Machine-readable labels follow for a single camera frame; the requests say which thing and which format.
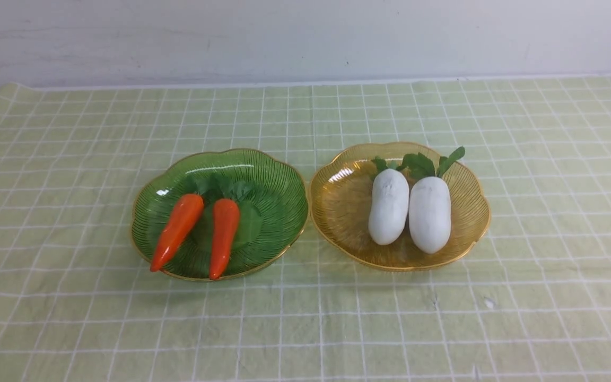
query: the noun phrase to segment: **tablecloth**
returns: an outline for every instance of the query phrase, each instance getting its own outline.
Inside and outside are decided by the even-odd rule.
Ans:
[[[308,223],[239,280],[150,273],[139,189],[254,147],[310,179],[345,147],[463,163],[488,233],[435,271],[384,273]],[[0,88],[0,382],[611,382],[611,77],[201,89]]]

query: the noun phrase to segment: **gold plate rim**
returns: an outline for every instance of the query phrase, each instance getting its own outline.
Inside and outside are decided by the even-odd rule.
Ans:
[[[289,168],[291,168],[293,171],[296,172],[296,175],[299,176],[299,179],[301,179],[301,184],[303,184],[303,189],[305,189],[305,203],[308,207],[308,210],[306,211],[306,217],[305,217],[305,221],[303,222],[303,227],[301,227],[301,230],[299,230],[298,233],[296,233],[295,237],[293,238],[293,240],[291,242],[289,242],[289,244],[287,244],[284,249],[282,249],[282,251],[280,251],[279,254],[277,254],[276,256],[274,256],[272,259],[269,259],[269,261],[266,261],[265,263],[256,266],[255,268],[249,269],[247,271],[244,272],[240,272],[240,273],[235,273],[234,275],[228,275],[228,276],[220,276],[217,280],[209,280],[209,279],[202,279],[202,278],[196,278],[196,277],[186,277],[186,276],[180,276],[177,275],[175,273],[171,273],[165,269],[162,269],[160,272],[167,275],[167,276],[171,276],[172,278],[178,279],[178,280],[185,280],[185,281],[193,281],[193,282],[197,282],[197,283],[211,283],[211,282],[216,282],[216,281],[223,281],[223,280],[233,280],[233,279],[238,279],[240,277],[243,276],[247,276],[250,275],[252,273],[256,273],[258,271],[261,271],[265,268],[267,268],[270,264],[274,263],[275,261],[277,261],[277,259],[281,258],[286,251],[289,250],[289,248],[291,248],[291,246],[294,244],[294,242],[296,242],[296,240],[298,240],[299,237],[301,237],[301,235],[305,232],[306,230],[306,226],[308,225],[308,220],[311,219],[311,203],[310,203],[310,193],[308,193],[308,187],[306,184],[306,179],[303,177],[303,174],[301,174],[300,171],[298,171],[298,169],[296,169],[296,167],[293,167],[291,164],[286,163],[286,162],[282,162],[279,159],[276,159],[275,157],[273,157],[273,155],[267,154],[266,152],[263,152],[261,150],[257,150],[254,148],[250,148],[250,147],[235,147],[232,149],[228,149],[228,150],[223,150],[223,151],[204,151],[204,152],[196,152],[195,154],[191,154],[188,155],[187,157],[183,157],[179,160],[177,160],[176,162],[172,163],[172,165],[170,165],[169,167],[167,167],[166,170],[164,170],[161,174],[159,174],[159,176],[153,177],[152,179],[150,179],[148,182],[145,183],[145,185],[140,189],[140,191],[138,191],[138,194],[136,194],[136,198],[133,201],[132,207],[131,207],[131,224],[129,225],[129,239],[131,240],[131,246],[134,247],[134,249],[136,249],[136,252],[139,254],[139,256],[141,256],[141,258],[146,261],[146,263],[150,263],[150,260],[145,256],[145,254],[143,254],[143,252],[138,248],[138,246],[136,245],[136,242],[134,241],[134,237],[133,237],[133,225],[136,222],[136,201],[138,201],[138,198],[141,196],[141,194],[143,193],[143,191],[145,190],[145,188],[148,186],[148,184],[162,178],[163,176],[165,176],[167,174],[167,172],[171,171],[171,169],[173,169],[173,167],[176,167],[179,163],[183,162],[184,160],[188,160],[191,159],[193,157],[196,157],[197,155],[202,155],[202,154],[226,154],[228,152],[233,152],[233,151],[253,151],[253,152],[257,152],[261,155],[265,155],[266,157],[269,157],[270,160],[273,160],[274,162],[277,162],[279,164],[283,164]]]
[[[430,148],[430,147],[428,147],[426,145],[422,145],[422,144],[416,143],[416,142],[409,142],[409,141],[395,141],[395,142],[388,142],[388,143],[359,143],[357,145],[352,145],[350,147],[347,147],[344,150],[341,150],[341,152],[339,152],[339,154],[337,154],[331,160],[331,162],[325,164],[324,166],[320,167],[320,169],[315,171],[315,174],[312,176],[312,178],[310,178],[310,183],[308,183],[308,200],[309,201],[312,200],[313,181],[315,181],[315,179],[318,177],[318,175],[322,171],[325,171],[329,167],[332,167],[333,165],[335,165],[339,161],[339,159],[341,159],[341,157],[344,154],[346,154],[346,152],[355,150],[356,148],[360,148],[360,147],[381,147],[381,146],[389,146],[389,145],[397,145],[397,144],[414,145],[417,148],[423,148],[425,150],[428,150],[429,152],[434,152],[435,154],[440,154],[437,150],[434,150],[434,149],[432,149],[432,148]],[[471,169],[469,169],[465,164],[463,164],[461,162],[456,162],[455,164],[460,165],[461,167],[463,167],[466,171],[470,172],[470,174],[475,178],[475,181],[478,184],[478,190],[480,191],[480,196],[485,201],[485,205],[487,205],[487,224],[485,225],[485,228],[483,229],[482,234],[480,234],[480,236],[477,239],[475,239],[473,242],[471,242],[471,244],[468,246],[468,248],[466,248],[458,256],[454,256],[453,258],[450,258],[447,261],[443,261],[442,263],[436,263],[436,264],[425,265],[425,266],[405,266],[405,267],[383,266],[383,265],[379,265],[379,264],[369,263],[369,262],[364,261],[363,259],[360,259],[359,257],[355,256],[354,254],[351,254],[349,251],[346,251],[346,249],[342,248],[340,245],[338,245],[336,242],[334,242],[332,240],[332,238],[327,236],[322,231],[322,229],[320,229],[320,225],[318,224],[318,221],[315,219],[315,216],[313,216],[312,206],[310,206],[310,208],[309,208],[310,221],[312,222],[312,225],[315,226],[315,229],[317,230],[317,232],[319,232],[320,235],[322,237],[324,237],[327,242],[329,242],[334,247],[339,249],[339,251],[345,253],[347,256],[349,256],[350,258],[354,259],[358,263],[364,264],[364,265],[366,265],[366,266],[368,266],[370,268],[378,269],[380,271],[387,271],[387,272],[429,271],[431,269],[440,268],[441,266],[446,266],[448,264],[455,263],[456,261],[459,261],[459,259],[461,259],[464,256],[466,256],[466,254],[468,254],[468,252],[470,252],[470,250],[473,249],[475,244],[477,244],[478,241],[480,241],[480,239],[482,239],[482,237],[484,237],[485,234],[487,234],[488,230],[490,230],[490,224],[492,223],[492,207],[490,206],[490,202],[487,200],[487,197],[485,196],[484,189],[482,188],[482,184],[480,183],[480,179],[478,179],[478,177],[475,176],[475,173],[473,171],[471,171]]]

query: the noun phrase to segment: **plastic vegetable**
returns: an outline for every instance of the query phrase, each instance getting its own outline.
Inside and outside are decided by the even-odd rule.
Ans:
[[[174,205],[150,262],[150,271],[157,272],[178,251],[187,234],[204,211],[204,200],[197,194],[185,194]]]
[[[232,244],[240,223],[240,203],[250,192],[247,182],[232,184],[226,179],[216,178],[221,191],[220,198],[214,203],[214,233],[211,242],[211,261],[209,279],[218,280],[230,263]]]
[[[409,210],[409,184],[399,167],[376,157],[372,160],[379,173],[371,189],[371,212],[367,229],[378,245],[388,245],[397,240],[405,230]]]
[[[427,254],[442,249],[451,235],[451,196],[442,179],[449,167],[464,157],[463,146],[449,157],[440,157],[435,168],[432,160],[422,154],[408,154],[412,177],[419,179],[409,196],[409,232],[414,244]]]

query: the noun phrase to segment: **daikon radish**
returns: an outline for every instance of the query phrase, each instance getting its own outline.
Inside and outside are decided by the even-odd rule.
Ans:
[[[369,235],[376,244],[388,245],[396,241],[405,229],[409,184],[402,172],[389,168],[385,160],[376,157],[373,162],[379,173],[371,189]]]
[[[451,195],[442,177],[465,154],[461,146],[449,157],[440,157],[437,168],[425,155],[408,154],[411,157],[407,159],[407,166],[412,170],[412,177],[419,179],[409,197],[409,234],[414,244],[427,254],[439,252],[451,236]]]

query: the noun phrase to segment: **carrot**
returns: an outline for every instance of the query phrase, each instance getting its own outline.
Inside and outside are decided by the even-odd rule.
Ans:
[[[240,223],[240,208],[229,198],[214,203],[214,234],[211,242],[209,279],[218,280],[230,262],[230,251]]]
[[[203,211],[204,200],[197,194],[185,194],[176,202],[152,256],[150,271],[159,271],[174,257]]]

